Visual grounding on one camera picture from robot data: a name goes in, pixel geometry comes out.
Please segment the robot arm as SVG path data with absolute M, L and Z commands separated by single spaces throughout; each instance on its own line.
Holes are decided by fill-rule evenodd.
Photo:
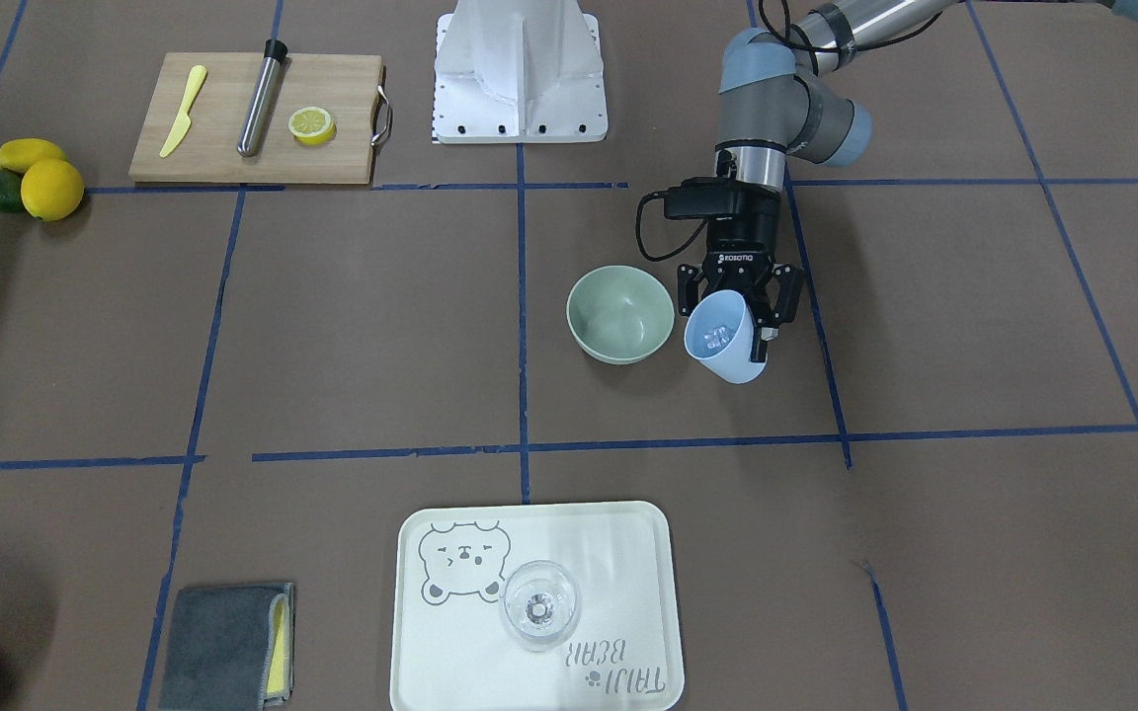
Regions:
M 859 55 L 920 35 L 943 1 L 827 1 L 800 20 L 762 19 L 721 59 L 714 175 L 663 190 L 665 220 L 694 221 L 698 265 L 678 270 L 684 350 L 723 381 L 754 381 L 807 275 L 777 255 L 787 162 L 844 167 L 865 152 L 871 113 L 825 82 Z

